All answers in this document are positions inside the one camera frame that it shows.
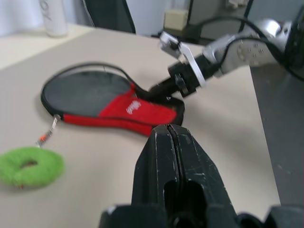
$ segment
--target wall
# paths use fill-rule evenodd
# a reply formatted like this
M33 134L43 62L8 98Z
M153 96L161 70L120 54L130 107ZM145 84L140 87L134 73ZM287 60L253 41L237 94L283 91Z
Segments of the wall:
M63 1L69 22L90 25L82 0ZM127 0L137 34L157 34L162 29L164 12L171 6L171 1ZM0 0L0 36L42 24L38 0Z

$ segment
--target chair backrest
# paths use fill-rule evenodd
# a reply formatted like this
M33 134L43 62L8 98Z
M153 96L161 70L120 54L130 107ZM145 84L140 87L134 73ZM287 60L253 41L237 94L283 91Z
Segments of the chair backrest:
M95 27L135 33L126 0L83 0Z

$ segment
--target green sponge ring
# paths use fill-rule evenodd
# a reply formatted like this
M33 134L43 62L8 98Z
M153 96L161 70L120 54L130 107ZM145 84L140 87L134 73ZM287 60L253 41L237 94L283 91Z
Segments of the green sponge ring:
M23 147L0 155L0 180L16 186L43 186L64 170L60 155L38 147Z

